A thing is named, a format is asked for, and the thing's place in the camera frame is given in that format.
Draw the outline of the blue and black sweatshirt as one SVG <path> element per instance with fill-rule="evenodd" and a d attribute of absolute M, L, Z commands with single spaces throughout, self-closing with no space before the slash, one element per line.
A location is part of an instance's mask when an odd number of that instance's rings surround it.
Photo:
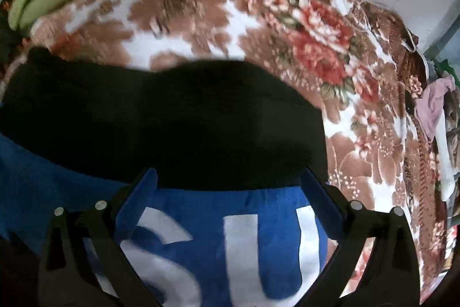
<path fill-rule="evenodd" d="M 327 180 L 321 112 L 237 61 L 160 72 L 32 49 L 1 100 L 1 253 L 36 277 L 51 215 L 140 187 L 118 219 L 123 251 L 166 306 L 293 306 L 325 261 L 300 187 Z"/>

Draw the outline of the pink cloth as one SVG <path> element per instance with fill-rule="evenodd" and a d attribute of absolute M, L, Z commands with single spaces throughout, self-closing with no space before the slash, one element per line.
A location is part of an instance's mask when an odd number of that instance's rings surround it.
<path fill-rule="evenodd" d="M 456 89 L 455 78 L 445 73 L 443 77 L 430 83 L 415 99 L 415 117 L 428 143 L 434 139 L 441 112 L 444 110 L 444 96 Z"/>

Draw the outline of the brown floral fleece blanket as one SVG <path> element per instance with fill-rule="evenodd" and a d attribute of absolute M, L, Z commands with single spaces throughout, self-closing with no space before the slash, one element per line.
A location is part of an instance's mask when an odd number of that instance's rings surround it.
<path fill-rule="evenodd" d="M 456 236 L 446 212 L 449 156 L 426 141 L 415 117 L 415 99 L 430 84 L 426 61 L 394 12 L 363 0 L 70 0 L 23 39 L 1 79 L 1 100 L 11 69 L 36 47 L 68 62 L 152 73 L 246 62 L 280 79 L 322 114 L 324 183 L 369 210 L 404 211 L 419 265 L 418 306 L 459 304 L 459 265 L 444 262 Z M 1 266 L 3 306 L 41 306 L 42 248 L 40 255 L 18 248 L 36 277 Z"/>

